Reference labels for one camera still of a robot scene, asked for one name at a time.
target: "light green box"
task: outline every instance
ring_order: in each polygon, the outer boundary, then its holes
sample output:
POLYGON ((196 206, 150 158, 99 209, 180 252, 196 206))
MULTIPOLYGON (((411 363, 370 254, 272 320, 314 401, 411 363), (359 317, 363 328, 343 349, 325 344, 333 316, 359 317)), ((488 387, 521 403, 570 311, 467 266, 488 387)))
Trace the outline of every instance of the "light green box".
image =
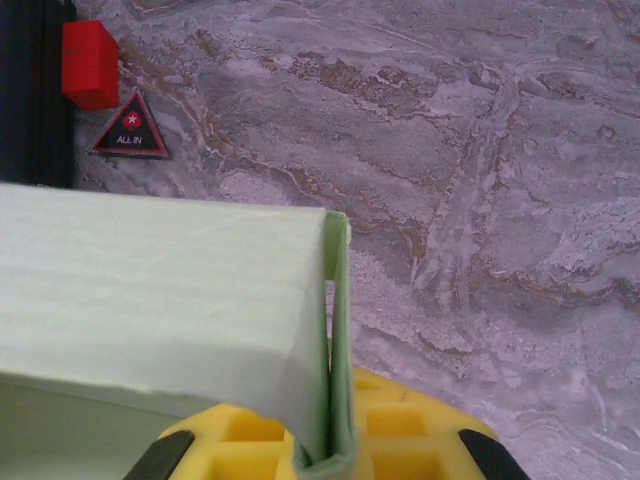
POLYGON ((218 402, 279 418, 300 478, 349 477, 344 215, 0 185, 0 228, 0 479, 117 478, 141 451, 99 433, 218 402))

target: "black frame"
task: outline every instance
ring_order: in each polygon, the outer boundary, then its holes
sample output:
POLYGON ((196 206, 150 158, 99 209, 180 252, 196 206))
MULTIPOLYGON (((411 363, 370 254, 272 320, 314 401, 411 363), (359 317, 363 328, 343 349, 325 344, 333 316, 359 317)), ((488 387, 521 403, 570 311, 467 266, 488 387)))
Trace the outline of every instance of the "black frame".
POLYGON ((0 181, 71 188, 75 106, 62 94, 70 0, 0 0, 0 181))

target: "gray marble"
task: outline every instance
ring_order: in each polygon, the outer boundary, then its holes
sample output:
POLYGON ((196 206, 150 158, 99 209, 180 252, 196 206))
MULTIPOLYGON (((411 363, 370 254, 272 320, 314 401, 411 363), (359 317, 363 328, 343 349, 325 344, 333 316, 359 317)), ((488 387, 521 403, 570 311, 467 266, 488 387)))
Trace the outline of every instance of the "gray marble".
POLYGON ((640 4, 77 0, 170 161, 78 186, 347 212, 358 363, 535 479, 640 478, 640 4))

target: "square hole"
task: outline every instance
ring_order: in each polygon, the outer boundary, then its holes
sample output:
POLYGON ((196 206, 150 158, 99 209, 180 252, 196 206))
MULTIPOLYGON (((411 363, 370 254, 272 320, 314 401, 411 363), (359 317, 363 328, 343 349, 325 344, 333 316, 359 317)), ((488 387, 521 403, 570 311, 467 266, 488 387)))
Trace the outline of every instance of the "square hole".
POLYGON ((427 429, 417 408, 388 406, 367 413, 367 433, 372 437, 422 437, 427 429))
POLYGON ((428 450, 373 452, 374 480, 444 480, 438 454, 428 450))
POLYGON ((233 417, 222 436, 223 442, 282 442, 284 427, 278 420, 263 418, 253 412, 233 417))
POLYGON ((207 480, 273 480, 279 460, 277 455, 260 452, 216 458, 207 480))

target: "cardboard edge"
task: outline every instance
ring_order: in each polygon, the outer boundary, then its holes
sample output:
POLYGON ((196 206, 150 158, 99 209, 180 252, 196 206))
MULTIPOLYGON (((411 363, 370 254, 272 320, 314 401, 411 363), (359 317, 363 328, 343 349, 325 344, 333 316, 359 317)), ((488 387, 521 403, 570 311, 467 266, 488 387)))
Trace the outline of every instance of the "cardboard edge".
POLYGON ((322 462, 309 464, 301 446, 294 446, 294 467, 302 480, 353 478, 357 460, 354 416, 354 378, 351 359, 349 244, 351 227, 343 213, 329 211, 324 236, 325 278, 335 282, 330 340, 330 452, 322 462))

